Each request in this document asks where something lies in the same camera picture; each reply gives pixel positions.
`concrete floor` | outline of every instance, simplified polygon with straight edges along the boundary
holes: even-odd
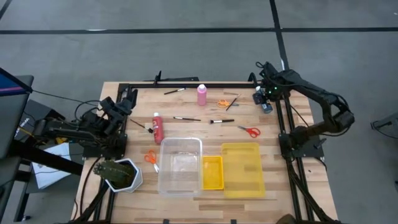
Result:
[[[278,0],[282,27],[398,27],[398,2]],[[273,27],[266,0],[13,0],[0,30]],[[398,32],[283,34],[290,67],[343,95],[356,122],[324,145],[338,216],[346,223],[398,219],[398,142],[370,129],[398,111]],[[79,100],[98,99],[105,81],[198,76],[246,80],[256,61],[281,69],[275,34],[0,35],[0,65],[35,76],[34,89]],[[72,118],[74,102],[34,93],[32,99]],[[315,121],[320,108],[312,103]],[[66,222],[78,177],[30,196],[26,223]],[[12,223],[22,184],[15,183],[2,223]]]

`scissors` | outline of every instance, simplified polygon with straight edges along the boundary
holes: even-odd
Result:
[[[159,167],[156,165],[156,153],[153,150],[149,150],[144,156],[145,161],[150,162],[154,165],[156,173],[159,173]]]
[[[242,126],[238,126],[238,128],[245,130],[247,133],[250,134],[252,138],[256,138],[261,134],[260,130],[258,128],[245,128]]]
[[[227,106],[229,106],[231,103],[226,101],[226,100],[219,100],[217,102],[217,106],[219,108],[226,108]],[[233,103],[232,106],[239,106],[237,103]]]

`red bottle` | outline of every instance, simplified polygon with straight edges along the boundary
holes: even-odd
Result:
[[[164,138],[164,133],[163,133],[163,121],[162,118],[159,116],[159,113],[154,113],[154,119],[152,120],[152,123],[154,125],[155,143],[161,144]]]

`wooden table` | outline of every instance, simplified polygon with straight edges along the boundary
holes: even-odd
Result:
[[[119,84],[118,82],[104,83],[101,99],[110,96],[115,100]],[[264,114],[261,107],[253,103],[254,89],[209,88],[207,105],[198,106],[196,89],[187,89],[169,95],[163,94],[174,89],[139,89],[137,105],[130,118],[145,124],[146,127],[152,127],[154,112],[160,113],[164,120],[166,137],[200,138],[203,141],[203,155],[220,155],[221,144],[224,142],[257,142],[260,145],[266,197],[231,199],[225,198],[223,191],[216,190],[203,191],[199,197],[189,198],[159,195],[157,174],[152,164],[144,161],[144,154],[149,149],[154,149],[159,153],[160,146],[154,143],[152,134],[133,122],[128,122],[126,127],[128,144],[125,157],[131,158],[142,169],[144,182],[134,193],[116,194],[112,223],[162,223],[165,218],[171,223],[229,223],[231,219],[237,219],[238,223],[275,223],[282,215],[294,214],[286,163],[280,155],[277,140],[280,129],[275,105],[271,114]],[[235,98],[233,93],[241,94],[236,101],[240,106],[233,106],[228,111],[216,106],[216,102],[220,99],[233,100]],[[294,91],[291,94],[292,106],[309,124],[312,124],[313,118],[308,99]],[[282,107],[286,130],[289,130],[283,103]],[[201,119],[202,122],[176,120],[173,116]],[[235,119],[235,122],[210,125],[209,119]],[[294,121],[296,125],[303,125],[295,113]],[[235,128],[237,125],[257,127],[262,134],[253,139],[243,130]],[[85,161],[76,196],[78,203],[80,203],[83,181],[94,160]],[[303,159],[303,163],[310,193],[326,214],[337,218],[325,168],[311,158]],[[84,208],[97,194],[99,182],[99,176],[90,175],[83,199]],[[306,219],[303,197],[300,191],[297,191],[300,195],[303,219]],[[108,195],[105,195],[101,219],[105,218],[107,200]]]

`clear plastic container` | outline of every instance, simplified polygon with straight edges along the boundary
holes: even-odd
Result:
[[[157,190],[167,196],[201,192],[202,143],[198,138],[165,138],[160,147]]]

